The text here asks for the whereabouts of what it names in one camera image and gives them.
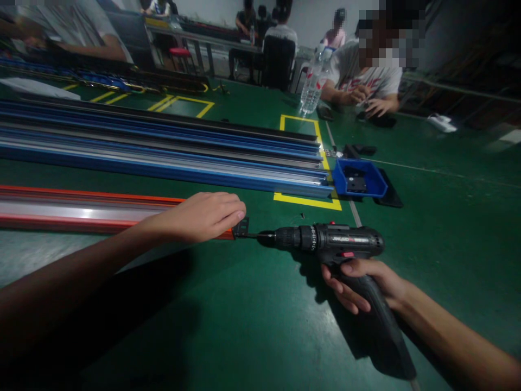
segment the blue plastic bin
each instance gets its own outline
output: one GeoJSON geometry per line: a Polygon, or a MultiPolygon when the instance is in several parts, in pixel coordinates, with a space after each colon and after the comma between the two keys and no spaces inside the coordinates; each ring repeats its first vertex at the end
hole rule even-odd
{"type": "Polygon", "coordinates": [[[337,159],[333,170],[333,180],[336,192],[345,196],[382,198],[387,191],[387,183],[376,166],[366,160],[337,159]],[[347,179],[344,175],[345,167],[353,167],[365,171],[365,184],[367,193],[352,193],[347,190],[347,179]]]}

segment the orange aluminum profile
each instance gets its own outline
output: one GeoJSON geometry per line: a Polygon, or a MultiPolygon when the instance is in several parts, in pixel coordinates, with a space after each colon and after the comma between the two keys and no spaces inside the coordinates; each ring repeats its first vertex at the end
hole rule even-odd
{"type": "MultiPolygon", "coordinates": [[[[0,227],[117,234],[181,198],[0,186],[0,227]]],[[[216,239],[233,240],[232,230],[216,239]]]]}

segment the hand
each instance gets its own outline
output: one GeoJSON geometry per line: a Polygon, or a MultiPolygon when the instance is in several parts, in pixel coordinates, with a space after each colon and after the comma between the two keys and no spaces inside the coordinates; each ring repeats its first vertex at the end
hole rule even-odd
{"type": "Polygon", "coordinates": [[[371,99],[369,100],[369,107],[365,110],[367,113],[367,117],[371,118],[376,113],[378,117],[381,117],[383,114],[387,113],[393,107],[393,102],[390,100],[383,99],[371,99]]]}
{"type": "Polygon", "coordinates": [[[348,105],[356,105],[365,101],[371,95],[371,89],[366,85],[359,84],[346,96],[348,105]]]}
{"type": "Polygon", "coordinates": [[[237,225],[246,205],[236,194],[197,193],[168,211],[146,218],[135,227],[155,241],[200,243],[237,225]]]}
{"type": "MultiPolygon", "coordinates": [[[[393,310],[399,308],[407,295],[409,283],[381,261],[355,259],[342,264],[340,270],[349,277],[362,277],[366,274],[372,276],[393,310]]],[[[335,290],[336,297],[348,311],[356,315],[359,309],[365,312],[371,310],[367,300],[354,293],[344,283],[331,278],[331,272],[324,264],[322,264],[322,276],[326,284],[335,290]]]]}

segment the drill handle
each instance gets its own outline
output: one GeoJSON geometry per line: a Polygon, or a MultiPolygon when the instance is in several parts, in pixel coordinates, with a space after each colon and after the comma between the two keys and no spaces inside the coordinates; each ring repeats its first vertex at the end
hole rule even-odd
{"type": "Polygon", "coordinates": [[[372,345],[370,356],[374,367],[381,373],[398,379],[415,379],[416,369],[405,346],[402,331],[378,284],[368,275],[359,278],[346,276],[340,270],[342,262],[336,259],[336,254],[320,252],[319,258],[329,266],[333,278],[347,285],[371,305],[370,312],[359,311],[357,319],[364,329],[367,341],[372,345]]]}

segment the white power strip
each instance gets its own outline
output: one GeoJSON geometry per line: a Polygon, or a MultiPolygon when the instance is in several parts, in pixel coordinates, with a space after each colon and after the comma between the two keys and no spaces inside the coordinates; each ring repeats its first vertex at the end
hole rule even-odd
{"type": "Polygon", "coordinates": [[[441,130],[444,133],[452,133],[457,131],[458,128],[452,125],[451,119],[446,116],[441,116],[439,114],[432,114],[427,118],[427,121],[434,125],[437,129],[441,130]]]}

